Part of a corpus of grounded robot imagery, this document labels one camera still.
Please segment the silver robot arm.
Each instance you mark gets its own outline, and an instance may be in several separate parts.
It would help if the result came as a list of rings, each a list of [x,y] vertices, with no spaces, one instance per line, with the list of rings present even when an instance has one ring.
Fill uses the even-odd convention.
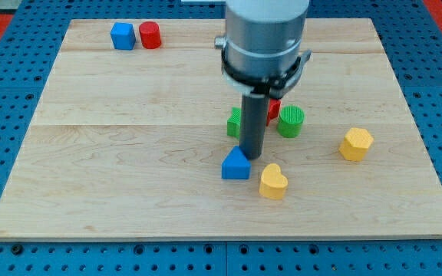
[[[227,0],[226,32],[215,39],[222,74],[245,97],[283,98],[302,76],[309,0]]]

